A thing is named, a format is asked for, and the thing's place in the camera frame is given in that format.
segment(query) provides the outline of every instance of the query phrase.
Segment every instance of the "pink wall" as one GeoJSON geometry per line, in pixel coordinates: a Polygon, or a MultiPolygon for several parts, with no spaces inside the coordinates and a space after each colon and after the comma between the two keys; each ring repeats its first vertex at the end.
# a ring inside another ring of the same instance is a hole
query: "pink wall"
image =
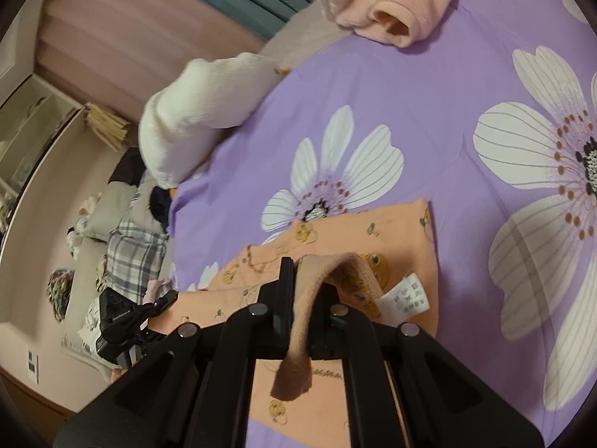
{"type": "Polygon", "coordinates": [[[17,266],[13,314],[0,324],[0,364],[21,382],[53,402],[79,411],[106,387],[101,374],[59,351],[62,326],[46,298],[50,273],[75,268],[66,231],[89,195],[103,190],[120,153],[109,150],[89,130],[64,157],[53,183],[29,226],[24,254],[17,266]],[[40,384],[27,373],[28,348],[40,356],[40,384]]]}

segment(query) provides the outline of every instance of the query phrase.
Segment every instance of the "screw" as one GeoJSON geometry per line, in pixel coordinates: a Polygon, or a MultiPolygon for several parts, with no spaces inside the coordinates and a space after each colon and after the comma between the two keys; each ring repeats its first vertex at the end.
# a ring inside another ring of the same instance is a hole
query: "screw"
{"type": "Polygon", "coordinates": [[[178,327],[177,332],[182,338],[188,339],[197,333],[197,325],[194,323],[183,323],[178,327]]]}
{"type": "Polygon", "coordinates": [[[261,315],[265,315],[268,312],[268,305],[252,304],[249,307],[249,311],[253,316],[259,317],[261,315]]]}
{"type": "Polygon", "coordinates": [[[414,323],[403,323],[400,331],[405,337],[416,337],[419,335],[420,329],[414,323]]]}
{"type": "Polygon", "coordinates": [[[335,317],[344,317],[348,313],[348,307],[343,304],[335,304],[331,306],[329,311],[335,317]]]}

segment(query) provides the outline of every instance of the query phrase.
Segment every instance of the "clothing tag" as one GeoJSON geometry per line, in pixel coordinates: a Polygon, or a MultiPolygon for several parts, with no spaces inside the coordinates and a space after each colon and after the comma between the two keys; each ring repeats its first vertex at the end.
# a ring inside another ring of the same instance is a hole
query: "clothing tag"
{"type": "Polygon", "coordinates": [[[398,327],[411,317],[429,310],[429,301],[416,274],[404,278],[381,298],[375,300],[381,323],[398,327]]]}

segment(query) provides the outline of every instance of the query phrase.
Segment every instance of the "pink curtain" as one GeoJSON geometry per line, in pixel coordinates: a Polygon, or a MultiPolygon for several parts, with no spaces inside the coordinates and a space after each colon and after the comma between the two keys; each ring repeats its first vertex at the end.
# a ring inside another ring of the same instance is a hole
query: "pink curtain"
{"type": "Polygon", "coordinates": [[[259,52],[263,40],[202,0],[46,0],[36,72],[75,99],[138,122],[192,58],[259,52]]]}

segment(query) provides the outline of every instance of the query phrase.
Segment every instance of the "wall socket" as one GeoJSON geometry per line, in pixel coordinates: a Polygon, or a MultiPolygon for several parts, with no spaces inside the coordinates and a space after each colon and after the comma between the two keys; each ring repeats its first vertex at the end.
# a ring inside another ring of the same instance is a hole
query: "wall socket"
{"type": "Polygon", "coordinates": [[[29,374],[29,379],[36,384],[40,383],[40,362],[37,354],[34,354],[32,351],[28,351],[27,354],[27,373],[29,374]]]}

